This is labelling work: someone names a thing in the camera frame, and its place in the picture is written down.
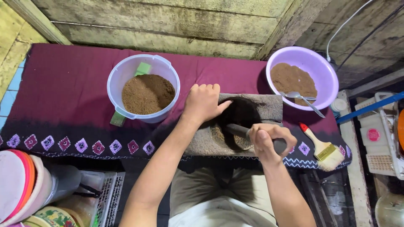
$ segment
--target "blue pipe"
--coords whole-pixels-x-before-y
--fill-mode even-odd
[[[372,104],[372,105],[369,105],[369,106],[367,106],[367,107],[364,107],[364,108],[362,108],[362,109],[359,109],[359,110],[357,110],[357,111],[354,111],[354,112],[352,112],[352,113],[350,113],[350,114],[347,114],[347,115],[345,115],[345,116],[342,116],[342,117],[340,117],[340,118],[337,119],[337,123],[344,122],[344,121],[346,121],[346,120],[349,120],[349,119],[351,119],[351,118],[357,117],[357,116],[359,116],[359,115],[361,115],[361,114],[364,114],[364,113],[366,113],[366,112],[375,110],[375,109],[377,109],[377,108],[379,108],[379,107],[382,107],[382,106],[384,106],[384,105],[387,105],[387,104],[396,102],[396,101],[398,101],[398,100],[400,100],[400,99],[403,99],[403,98],[404,98],[404,91],[402,91],[402,92],[400,92],[400,93],[398,93],[398,94],[395,94],[395,95],[393,95],[393,96],[391,96],[391,97],[388,97],[388,98],[386,98],[386,99],[380,100],[380,101],[378,101],[377,103],[374,103],[374,104]]]

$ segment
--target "red brush handle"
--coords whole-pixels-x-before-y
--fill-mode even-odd
[[[307,125],[303,124],[302,122],[299,122],[300,129],[302,129],[303,132],[305,132],[309,127]]]

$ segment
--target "purple plastic bowl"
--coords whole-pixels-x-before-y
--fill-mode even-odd
[[[269,58],[266,68],[267,81],[271,90],[280,95],[271,80],[271,69],[278,63],[288,63],[309,73],[317,89],[317,100],[313,103],[317,109],[328,107],[337,97],[339,88],[337,75],[327,60],[316,52],[303,47],[290,46],[276,51]],[[312,108],[294,104],[285,97],[282,99],[289,106],[313,111]]]

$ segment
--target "white cable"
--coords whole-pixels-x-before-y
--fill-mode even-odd
[[[339,30],[341,30],[341,28],[346,24],[346,23],[348,23],[348,21],[350,20],[350,19],[352,19],[352,17],[354,17],[363,7],[365,7],[367,4],[369,4],[371,1],[373,1],[373,0],[369,0],[367,3],[365,3],[362,7],[360,7],[350,18],[348,18],[348,20],[347,21],[345,21],[342,25],[341,25],[341,27],[339,27],[339,29],[335,32],[335,34],[331,37],[331,39],[330,39],[330,41],[328,42],[328,44],[327,44],[327,61],[328,62],[330,62],[331,61],[331,58],[330,58],[330,55],[328,54],[328,46],[330,45],[330,42],[331,42],[331,40],[334,38],[334,36],[339,32]]]

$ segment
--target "brush bristles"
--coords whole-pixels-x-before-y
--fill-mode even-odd
[[[318,161],[317,164],[321,170],[328,172],[334,170],[344,159],[345,157],[341,154],[339,147],[335,146],[334,152],[332,152],[324,161]]]

